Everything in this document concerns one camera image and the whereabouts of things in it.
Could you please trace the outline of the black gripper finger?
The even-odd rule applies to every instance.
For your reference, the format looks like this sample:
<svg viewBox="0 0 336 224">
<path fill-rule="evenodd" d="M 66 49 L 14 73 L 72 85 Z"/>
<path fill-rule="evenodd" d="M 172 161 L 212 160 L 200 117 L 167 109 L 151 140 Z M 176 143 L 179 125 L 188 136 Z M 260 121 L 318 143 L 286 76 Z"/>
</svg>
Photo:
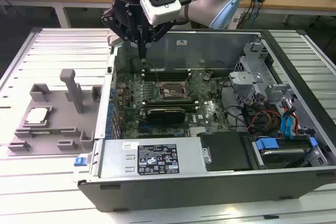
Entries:
<svg viewBox="0 0 336 224">
<path fill-rule="evenodd" d="M 144 42 L 135 23 L 134 12 L 128 7 L 118 10 L 112 6 L 103 12 L 101 20 L 123 41 L 129 41 L 138 49 L 138 56 L 144 64 Z"/>
<path fill-rule="evenodd" d="M 146 62 L 146 45 L 159 41 L 171 28 L 173 22 L 166 22 L 159 25 L 150 25 L 148 21 L 143 23 L 143 62 Z"/>
</svg>

